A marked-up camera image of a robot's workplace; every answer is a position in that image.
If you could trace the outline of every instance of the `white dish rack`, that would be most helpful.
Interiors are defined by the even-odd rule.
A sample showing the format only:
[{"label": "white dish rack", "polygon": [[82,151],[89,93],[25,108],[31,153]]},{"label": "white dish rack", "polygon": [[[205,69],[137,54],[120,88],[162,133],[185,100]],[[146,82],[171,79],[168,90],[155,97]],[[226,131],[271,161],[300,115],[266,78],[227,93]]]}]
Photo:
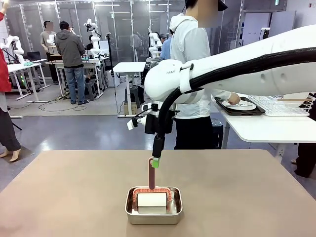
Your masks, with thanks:
[{"label": "white dish rack", "polygon": [[314,97],[309,96],[312,101],[280,101],[283,96],[253,96],[249,99],[266,111],[267,116],[308,116]]}]

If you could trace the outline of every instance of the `floor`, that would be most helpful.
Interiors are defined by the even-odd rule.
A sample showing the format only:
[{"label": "floor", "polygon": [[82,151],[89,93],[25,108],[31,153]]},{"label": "floor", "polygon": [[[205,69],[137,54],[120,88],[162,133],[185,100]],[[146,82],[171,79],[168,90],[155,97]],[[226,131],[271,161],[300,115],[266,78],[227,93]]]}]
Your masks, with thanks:
[{"label": "floor", "polygon": [[[224,122],[221,114],[212,114],[213,119]],[[116,116],[50,116],[14,119],[23,130],[16,129],[21,145],[35,152],[34,155],[8,163],[0,159],[0,191],[3,190],[41,151],[48,150],[150,150],[153,135],[144,134],[140,126],[128,131],[128,119]],[[175,145],[175,131],[166,136],[165,149]],[[231,129],[228,149],[265,149],[273,153],[269,144],[244,142]],[[282,165],[316,198],[316,171],[306,179],[294,174],[291,159],[296,158],[297,146],[289,144]]]},{"label": "floor", "polygon": [[[40,100],[52,101],[50,103],[28,104],[27,101],[34,100],[33,95],[16,101],[15,99],[19,97],[18,93],[7,93],[6,100],[8,106],[12,108],[10,111],[12,116],[117,115],[124,114],[124,106],[121,105],[125,99],[125,88],[125,83],[120,84],[116,90],[108,88],[99,99],[90,101],[84,106],[71,105],[70,100],[64,99],[52,101],[61,96],[58,85],[51,85],[38,93]],[[149,101],[150,99],[145,95],[145,102]],[[216,113],[218,110],[212,106],[211,112]]]}]

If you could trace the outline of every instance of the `gray hoodie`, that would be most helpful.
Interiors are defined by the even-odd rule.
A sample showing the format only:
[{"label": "gray hoodie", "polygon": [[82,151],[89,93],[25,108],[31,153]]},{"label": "gray hoodie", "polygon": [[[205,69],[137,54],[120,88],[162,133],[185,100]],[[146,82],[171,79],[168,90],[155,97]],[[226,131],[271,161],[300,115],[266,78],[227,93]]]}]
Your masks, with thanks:
[{"label": "gray hoodie", "polygon": [[84,47],[78,36],[68,30],[62,30],[57,33],[55,44],[65,68],[83,67],[81,55],[84,54]]}]

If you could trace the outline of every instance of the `white plate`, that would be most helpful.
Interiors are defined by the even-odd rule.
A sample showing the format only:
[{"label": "white plate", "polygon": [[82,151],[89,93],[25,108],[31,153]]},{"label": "white plate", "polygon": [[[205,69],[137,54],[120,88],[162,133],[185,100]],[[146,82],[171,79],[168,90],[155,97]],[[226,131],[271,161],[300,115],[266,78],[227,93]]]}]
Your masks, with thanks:
[{"label": "white plate", "polygon": [[247,110],[254,110],[257,106],[251,102],[241,100],[237,105],[231,105],[227,101],[223,101],[222,103],[225,107],[233,110],[240,110],[240,111],[247,111]]}]

